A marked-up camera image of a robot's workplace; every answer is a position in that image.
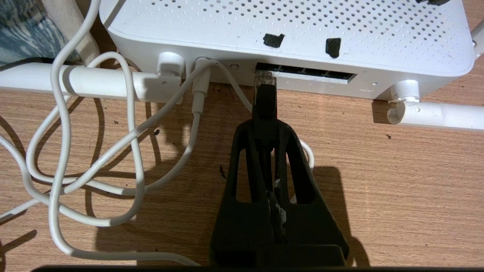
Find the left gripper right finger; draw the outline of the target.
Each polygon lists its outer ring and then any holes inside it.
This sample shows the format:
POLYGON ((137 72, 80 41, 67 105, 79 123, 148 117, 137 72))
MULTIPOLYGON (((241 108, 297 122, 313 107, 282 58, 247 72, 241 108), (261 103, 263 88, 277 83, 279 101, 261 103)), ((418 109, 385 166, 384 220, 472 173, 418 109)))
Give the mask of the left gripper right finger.
POLYGON ((293 266, 345 266, 349 245, 313 176, 313 151, 282 121, 276 137, 277 253, 293 266))

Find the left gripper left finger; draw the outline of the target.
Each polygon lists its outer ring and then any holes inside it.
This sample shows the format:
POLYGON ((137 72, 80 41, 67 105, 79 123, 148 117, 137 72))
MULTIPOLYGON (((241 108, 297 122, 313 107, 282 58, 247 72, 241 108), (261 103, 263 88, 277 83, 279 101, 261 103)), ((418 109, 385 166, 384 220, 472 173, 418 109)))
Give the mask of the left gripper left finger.
POLYGON ((210 241, 210 264, 255 267, 256 253, 274 243, 268 196, 254 137, 253 122, 240 124, 233 137, 225 189, 210 241), (251 202, 236 198, 240 152, 245 150, 251 202))

